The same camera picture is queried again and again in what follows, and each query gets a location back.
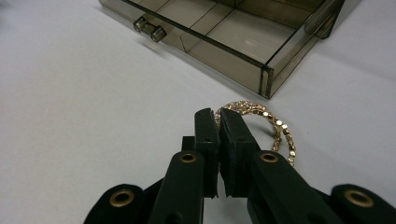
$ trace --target jewelry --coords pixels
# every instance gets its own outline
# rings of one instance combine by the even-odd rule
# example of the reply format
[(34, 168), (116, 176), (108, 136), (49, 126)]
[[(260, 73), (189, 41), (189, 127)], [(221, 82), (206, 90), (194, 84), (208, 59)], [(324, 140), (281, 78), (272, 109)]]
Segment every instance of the jewelry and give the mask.
[(221, 117), (220, 110), (222, 108), (233, 110), (242, 116), (248, 114), (255, 114), (266, 118), (273, 125), (274, 128), (275, 140), (273, 143), (272, 150), (275, 152), (279, 151), (279, 146), (280, 143), (282, 142), (281, 134), (283, 133), (289, 145), (288, 161), (291, 166), (294, 166), (295, 157), (296, 157), (296, 146), (294, 145), (293, 138), (291, 137), (289, 127), (286, 123), (284, 123), (283, 121), (275, 117), (273, 114), (271, 114), (271, 112), (269, 112), (265, 106), (257, 103), (252, 103), (250, 101), (238, 101), (238, 102), (231, 102), (221, 107), (220, 109), (218, 109), (218, 111), (216, 111), (215, 114), (215, 122), (218, 130), (220, 128), (220, 117)]

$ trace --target gold chain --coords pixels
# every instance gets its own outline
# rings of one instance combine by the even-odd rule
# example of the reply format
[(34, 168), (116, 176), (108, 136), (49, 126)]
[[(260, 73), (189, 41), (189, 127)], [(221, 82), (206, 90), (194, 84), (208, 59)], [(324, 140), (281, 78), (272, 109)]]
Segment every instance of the gold chain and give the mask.
[[(223, 106), (222, 108), (233, 110), (242, 116), (248, 114), (255, 114), (266, 118), (273, 125), (274, 128), (275, 140), (273, 143), (272, 150), (275, 152), (279, 151), (280, 143), (282, 142), (281, 134), (283, 133), (289, 145), (288, 161), (291, 166), (294, 166), (295, 157), (296, 157), (296, 146), (294, 145), (293, 138), (291, 137), (289, 127), (286, 123), (282, 122), (280, 119), (278, 119), (273, 114), (271, 114), (271, 112), (269, 112), (265, 106), (257, 103), (252, 103), (250, 101), (238, 101), (238, 102), (231, 102)], [(218, 127), (218, 130), (220, 127), (220, 110), (221, 108), (218, 109), (218, 111), (216, 111), (215, 114), (215, 122)]]

